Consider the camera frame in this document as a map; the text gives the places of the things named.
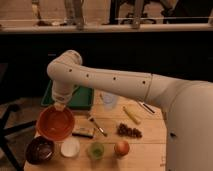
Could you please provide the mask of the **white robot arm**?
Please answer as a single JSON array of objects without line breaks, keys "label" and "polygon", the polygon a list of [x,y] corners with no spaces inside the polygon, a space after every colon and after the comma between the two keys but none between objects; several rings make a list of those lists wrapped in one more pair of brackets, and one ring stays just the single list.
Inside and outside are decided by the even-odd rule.
[{"label": "white robot arm", "polygon": [[213,83],[95,69],[67,50],[47,66],[52,99],[66,105],[76,85],[145,102],[166,115],[166,171],[213,171]]}]

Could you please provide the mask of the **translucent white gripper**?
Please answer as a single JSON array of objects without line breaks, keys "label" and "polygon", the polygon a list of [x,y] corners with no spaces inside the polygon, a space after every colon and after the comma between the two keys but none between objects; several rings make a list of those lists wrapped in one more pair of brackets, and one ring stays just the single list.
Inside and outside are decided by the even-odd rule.
[{"label": "translucent white gripper", "polygon": [[71,100],[72,93],[72,89],[52,89],[52,99],[58,102],[54,104],[57,111],[63,111],[65,109],[64,104],[67,104]]}]

